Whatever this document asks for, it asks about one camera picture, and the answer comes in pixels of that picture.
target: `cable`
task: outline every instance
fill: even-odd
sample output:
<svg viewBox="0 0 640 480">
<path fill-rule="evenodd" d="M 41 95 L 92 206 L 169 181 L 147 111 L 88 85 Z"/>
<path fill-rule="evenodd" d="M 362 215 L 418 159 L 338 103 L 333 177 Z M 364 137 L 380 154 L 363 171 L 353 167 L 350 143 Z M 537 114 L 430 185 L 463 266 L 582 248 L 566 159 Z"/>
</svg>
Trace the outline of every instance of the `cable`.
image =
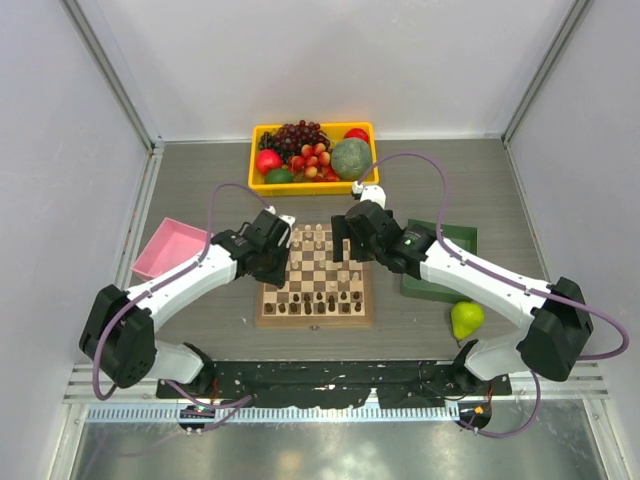
<svg viewBox="0 0 640 480">
<path fill-rule="evenodd" d="M 449 204 L 449 181 L 447 179 L 447 174 L 444 171 L 444 168 L 442 168 L 442 165 L 440 165 L 439 162 L 437 162 L 436 160 L 428 157 L 427 155 L 423 155 L 421 153 L 418 152 L 400 152 L 400 153 L 395 153 L 393 155 L 389 155 L 388 157 L 380 160 L 379 162 L 373 163 L 360 177 L 360 179 L 358 180 L 359 184 L 362 184 L 362 182 L 364 181 L 365 178 L 367 178 L 367 176 L 369 175 L 369 173 L 371 173 L 371 171 L 376 168 L 379 167 L 380 165 L 382 165 L 385 162 L 388 162 L 389 160 L 391 160 L 392 158 L 396 158 L 396 157 L 401 157 L 401 156 L 408 156 L 408 157 L 416 157 L 416 158 L 420 158 L 422 160 L 426 160 L 427 162 L 429 162 L 431 165 L 433 165 L 435 167 L 435 169 L 438 171 L 438 173 L 440 174 L 440 179 L 442 180 L 442 188 L 444 190 L 443 196 L 442 196 L 442 203 L 440 204 L 440 210 L 438 211 L 438 217 L 436 219 L 436 236 L 438 237 L 438 243 L 442 246 L 442 248 L 452 257 L 454 257 L 457 260 L 462 260 L 462 255 L 458 254 L 458 252 L 456 252 L 455 250 L 453 250 L 451 247 L 449 247 L 449 245 L 447 245 L 444 242 L 444 239 L 442 237 L 442 221 L 444 219 L 444 213 L 447 209 L 447 206 Z M 484 273 L 485 275 L 495 279 L 495 280 L 499 280 L 503 283 L 506 283 L 507 285 L 510 285 L 514 288 L 517 288 L 519 290 L 522 290 L 523 292 L 529 292 L 532 295 L 537 295 L 539 297 L 543 297 L 546 298 L 548 300 L 553 300 L 555 302 L 558 303 L 562 303 L 564 305 L 568 305 L 572 308 L 576 308 L 578 310 L 582 310 L 583 312 L 587 312 L 591 315 L 595 315 L 596 317 L 601 318 L 602 320 L 604 320 L 605 322 L 607 322 L 609 325 L 611 325 L 613 328 L 615 328 L 618 333 L 620 334 L 620 336 L 622 337 L 622 343 L 620 344 L 620 346 L 618 348 L 616 348 L 615 350 L 611 350 L 610 352 L 605 352 L 605 353 L 598 353 L 598 354 L 594 354 L 594 355 L 582 355 L 581 357 L 579 357 L 579 360 L 605 360 L 608 358 L 613 358 L 613 357 L 617 357 L 618 355 L 621 355 L 622 353 L 624 353 L 625 350 L 627 350 L 627 348 L 629 348 L 629 333 L 627 332 L 627 330 L 624 328 L 624 326 L 615 318 L 609 316 L 608 314 L 606 314 L 605 312 L 602 312 L 601 310 L 598 310 L 596 308 L 593 307 L 589 307 L 583 303 L 579 303 L 573 300 L 569 300 L 568 298 L 564 298 L 564 297 L 560 297 L 559 295 L 555 295 L 553 293 L 548 293 L 548 292 L 543 292 L 541 290 L 537 290 L 535 288 L 532 288 L 530 290 L 527 289 L 527 286 L 516 282 L 514 280 L 511 280 L 510 278 L 504 277 L 502 275 L 500 275 L 499 273 L 493 272 L 492 270 L 479 265 L 471 260 L 465 260 L 465 263 L 469 266 L 471 266 L 472 268 L 475 268 L 476 270 Z"/>
<path fill-rule="evenodd" d="M 98 345 L 96 347 L 96 351 L 95 351 L 95 354 L 94 354 L 94 357 L 93 357 L 93 368 L 91 370 L 91 380 L 92 380 L 92 386 L 93 386 L 93 393 L 95 394 L 96 398 L 98 398 L 99 400 L 103 400 L 103 401 L 104 400 L 108 400 L 116 390 L 116 385 L 115 384 L 111 386 L 111 388 L 109 389 L 109 391 L 107 393 L 102 393 L 102 391 L 100 390 L 100 364 L 101 364 L 101 361 L 102 361 L 102 353 L 103 353 L 104 347 L 105 347 L 105 345 L 107 343 L 107 338 L 109 338 L 109 335 L 111 334 L 113 329 L 116 327 L 116 325 L 120 322 L 120 320 L 122 320 L 122 318 L 125 316 L 125 314 L 129 310 L 131 310 L 135 305 L 137 305 L 143 299 L 147 298 L 152 293 L 157 292 L 161 288 L 169 285 L 171 282 L 173 282 L 173 281 L 177 280 L 178 278 L 186 275 L 191 270 L 193 270 L 198 265 L 200 265 L 200 263 L 202 263 L 202 261 L 206 258 L 207 253 L 209 252 L 209 245 L 211 244 L 211 237 L 213 235 L 213 206 L 214 206 L 215 198 L 216 198 L 217 193 L 221 189 L 223 189 L 225 187 L 238 187 L 238 188 L 241 188 L 243 190 L 246 190 L 249 193 L 251 193 L 252 195 L 254 195 L 255 197 L 257 197 L 263 203 L 265 208 L 268 208 L 270 206 L 267 203 L 267 201 L 264 198 L 262 198 L 258 193 L 254 192 L 253 190 L 249 189 L 248 187 L 245 187 L 244 185 L 240 185 L 238 183 L 232 183 L 232 182 L 230 182 L 230 183 L 221 183 L 220 185 L 216 186 L 216 188 L 214 188 L 213 193 L 211 194 L 211 199 L 209 201 L 209 215 L 207 217 L 207 235 L 205 237 L 204 248 L 202 250 L 202 253 L 198 257 L 198 260 L 194 261 L 192 264 L 190 264 L 187 267 L 183 268 L 182 270 L 180 270 L 179 272 L 175 273 L 174 275 L 166 278 L 165 280 L 157 283 L 156 285 L 151 287 L 149 290 L 141 293 L 140 295 L 135 297 L 133 300 L 129 301 L 124 307 L 122 307 L 118 311 L 118 313 L 116 313 L 113 316 L 113 318 L 109 321 L 109 323 L 105 327 L 104 331 L 102 332 L 102 335 L 100 335 L 100 339 L 98 340 Z M 171 385 L 174 389 L 177 386 L 175 384 L 175 382 L 172 382 L 171 380 L 168 380 L 167 383 L 169 385 Z M 186 392 L 184 392 L 184 390 L 182 390 L 182 393 L 181 392 L 178 392 L 178 393 L 180 393 L 183 396 L 186 395 Z M 207 404 L 202 404 L 202 403 L 198 403 L 198 404 L 199 405 L 205 405 L 206 408 L 224 408 L 224 407 L 218 407 L 218 406 L 215 406 L 215 405 L 207 405 Z"/>
<path fill-rule="evenodd" d="M 533 377 L 533 383 L 536 384 L 536 403 L 533 406 L 533 412 L 531 412 L 531 416 L 520 428 L 512 432 L 505 432 L 505 433 L 488 432 L 486 430 L 480 430 L 480 429 L 476 430 L 475 427 L 473 426 L 473 419 L 475 418 L 475 413 L 471 417 L 471 421 L 469 423 L 460 419 L 459 420 L 460 424 L 467 430 L 473 430 L 478 435 L 482 435 L 483 437 L 489 437 L 489 438 L 509 438 L 524 432 L 527 428 L 531 426 L 531 424 L 533 424 L 533 421 L 538 416 L 538 412 L 540 411 L 540 403 L 542 400 L 542 392 L 540 391 L 540 380 L 538 380 L 538 376 L 534 372 L 531 372 L 531 376 Z"/>
<path fill-rule="evenodd" d="M 204 428 L 202 428 L 200 430 L 200 433 L 204 433 L 204 432 L 210 432 L 211 430 L 215 430 L 216 428 L 221 427 L 222 425 L 224 425 L 231 417 L 233 417 L 238 410 L 240 410 L 242 407 L 245 406 L 246 403 L 248 403 L 249 400 L 245 401 L 244 403 L 242 403 L 241 405 L 236 406 L 231 412 L 229 412 L 227 415 L 225 415 L 224 417 L 222 417 L 220 420 L 218 420 L 217 422 L 213 422 L 211 424 L 208 424 L 207 426 L 205 426 Z M 197 415 L 200 417 L 214 417 L 215 413 L 206 413 L 206 412 L 189 412 L 189 415 Z M 100 438 L 100 440 L 98 441 L 98 446 L 95 448 L 95 450 L 93 451 L 93 453 L 91 454 L 91 458 L 89 459 L 89 461 L 87 462 L 87 466 L 84 469 L 84 472 L 82 474 L 81 480 L 84 480 L 85 478 L 88 478 L 89 473 L 91 472 L 91 469 L 93 468 L 94 463 L 96 462 L 96 460 L 98 459 L 98 454 L 100 453 L 101 450 L 106 451 L 107 453 L 109 453 L 110 455 L 113 455 L 115 457 L 122 457 L 122 458 L 136 458 L 136 457 L 141 457 L 143 455 L 146 455 L 147 453 L 151 452 L 152 450 L 158 448 L 160 445 L 163 445 L 164 443 L 168 442 L 169 440 L 171 440 L 174 437 L 180 436 L 180 435 L 188 435 L 187 432 L 185 432 L 182 429 L 176 430 L 175 432 L 169 433 L 167 435 L 165 435 L 163 438 L 161 438 L 160 440 L 158 440 L 157 442 L 151 444 L 150 446 L 143 448 L 142 450 L 138 450 L 137 452 L 118 452 L 115 450 L 111 450 L 110 448 L 106 447 L 106 441 L 107 441 L 107 435 L 105 434 L 104 436 L 102 436 L 102 438 Z"/>
</svg>

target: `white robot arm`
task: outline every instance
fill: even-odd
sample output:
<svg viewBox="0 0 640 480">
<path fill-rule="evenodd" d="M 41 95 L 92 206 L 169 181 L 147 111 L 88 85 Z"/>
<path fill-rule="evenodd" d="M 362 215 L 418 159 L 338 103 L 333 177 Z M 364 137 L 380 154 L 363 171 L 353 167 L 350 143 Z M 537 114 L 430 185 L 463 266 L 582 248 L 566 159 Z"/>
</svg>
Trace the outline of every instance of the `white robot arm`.
<svg viewBox="0 0 640 480">
<path fill-rule="evenodd" d="M 549 285 L 493 265 L 446 238 L 443 246 L 435 231 L 423 226 L 403 229 L 393 219 L 393 212 L 385 210 L 386 196 L 379 186 L 365 187 L 355 182 L 353 194 L 360 203 L 346 215 L 332 218 L 334 245 L 348 238 L 355 260 L 377 260 L 394 273 L 452 288 L 500 313 L 518 328 L 499 338 L 467 343 L 454 361 L 454 367 L 458 367 L 453 374 L 456 383 L 470 389 L 477 380 L 526 370 L 551 380 L 566 380 L 593 331 L 591 319 L 582 311 L 530 291 L 550 292 L 584 303 L 577 284 L 562 277 Z M 334 261 L 341 261 L 341 255 L 341 249 L 334 251 Z M 470 263 L 526 288 L 515 288 Z"/>
<path fill-rule="evenodd" d="M 283 286 L 295 218 L 275 215 L 269 207 L 239 231 L 215 235 L 206 249 L 162 276 L 122 291 L 114 285 L 96 296 L 80 338 L 80 349 L 92 360 L 115 315 L 135 301 L 106 338 L 100 369 L 119 388 L 143 378 L 168 379 L 193 395 L 205 393 L 214 377 L 210 358 L 193 345 L 172 345 L 155 333 L 182 308 L 205 293 L 245 274 Z"/>
</svg>

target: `yellow plastic basket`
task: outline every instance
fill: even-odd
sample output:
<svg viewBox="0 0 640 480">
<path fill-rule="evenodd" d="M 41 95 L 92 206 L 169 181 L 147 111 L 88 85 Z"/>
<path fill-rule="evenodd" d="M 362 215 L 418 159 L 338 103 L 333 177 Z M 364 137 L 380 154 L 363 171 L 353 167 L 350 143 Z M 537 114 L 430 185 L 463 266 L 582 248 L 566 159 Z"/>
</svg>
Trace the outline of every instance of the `yellow plastic basket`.
<svg viewBox="0 0 640 480">
<path fill-rule="evenodd" d="M 284 195 L 337 195 L 351 193 L 351 185 L 353 182 L 322 182 L 322 183 L 264 183 L 264 177 L 256 168 L 256 155 L 259 153 L 258 142 L 265 132 L 277 130 L 282 125 L 258 125 L 253 129 L 253 139 L 251 141 L 251 157 L 249 158 L 249 188 L 255 190 L 260 195 L 266 197 L 276 197 Z M 371 156 L 373 162 L 377 160 L 376 144 L 373 135 L 373 125 L 368 122 L 349 122 L 349 123 L 323 123 L 322 130 L 334 142 L 339 142 L 344 135 L 352 128 L 361 128 L 369 135 L 369 144 L 371 145 Z M 366 178 L 366 184 L 380 183 L 378 169 L 373 170 Z"/>
</svg>

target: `pear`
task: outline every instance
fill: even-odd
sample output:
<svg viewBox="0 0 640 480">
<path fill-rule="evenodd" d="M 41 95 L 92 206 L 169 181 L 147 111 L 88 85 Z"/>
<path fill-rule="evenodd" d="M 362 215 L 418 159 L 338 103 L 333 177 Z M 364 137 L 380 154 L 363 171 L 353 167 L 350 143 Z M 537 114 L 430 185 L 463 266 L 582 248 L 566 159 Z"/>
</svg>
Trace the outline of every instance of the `pear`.
<svg viewBox="0 0 640 480">
<path fill-rule="evenodd" d="M 451 327 L 456 340 L 464 340 L 484 323 L 484 311 L 476 303 L 459 302 L 451 309 Z"/>
</svg>

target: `green box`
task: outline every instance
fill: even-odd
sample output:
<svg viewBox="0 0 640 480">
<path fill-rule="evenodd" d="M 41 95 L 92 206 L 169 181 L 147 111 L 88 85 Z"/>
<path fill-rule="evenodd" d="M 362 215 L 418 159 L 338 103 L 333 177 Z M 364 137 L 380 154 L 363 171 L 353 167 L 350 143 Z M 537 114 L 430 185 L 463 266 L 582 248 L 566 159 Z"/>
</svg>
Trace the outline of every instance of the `green box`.
<svg viewBox="0 0 640 480">
<path fill-rule="evenodd" d="M 409 226 L 423 225 L 435 230 L 436 224 L 433 222 L 422 222 L 420 220 L 409 219 Z M 463 227 L 461 225 L 442 225 L 442 232 L 445 237 L 453 243 L 463 248 L 469 253 L 478 253 L 478 229 L 475 227 Z M 469 301 L 469 297 L 462 295 L 448 287 L 426 280 L 416 280 L 409 275 L 402 276 L 400 284 L 400 294 L 405 297 L 422 298 L 423 300 L 434 300 L 436 302 L 458 303 Z"/>
</svg>

